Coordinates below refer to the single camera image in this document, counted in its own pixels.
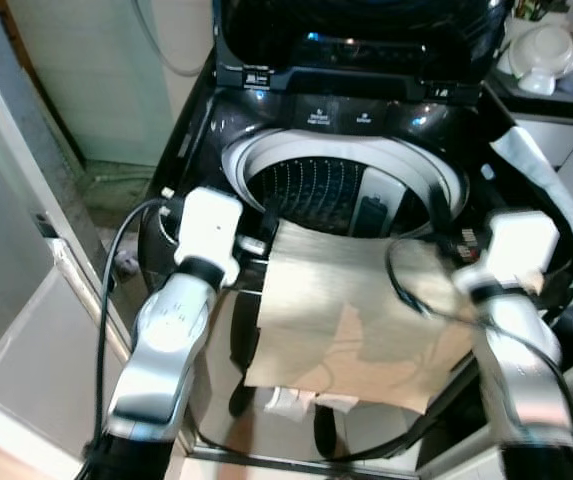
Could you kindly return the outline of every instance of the black washing machine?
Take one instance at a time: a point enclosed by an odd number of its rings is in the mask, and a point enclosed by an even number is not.
[[[372,238],[426,225],[457,232],[480,228],[493,210],[540,209],[561,236],[539,307],[553,316],[568,304],[572,201],[483,82],[511,1],[215,0],[213,8],[215,48],[151,195],[169,187],[181,198],[201,185],[229,192],[246,205],[241,231],[251,237],[262,235],[267,210]],[[143,221],[139,256],[150,289],[174,268],[179,215],[178,204]],[[243,387],[261,265],[243,267],[191,399],[204,445],[287,461],[355,460],[404,452],[449,418],[463,419],[462,437],[483,424],[470,359],[425,415],[371,404],[348,414],[311,410],[302,422],[265,413],[270,392]]]

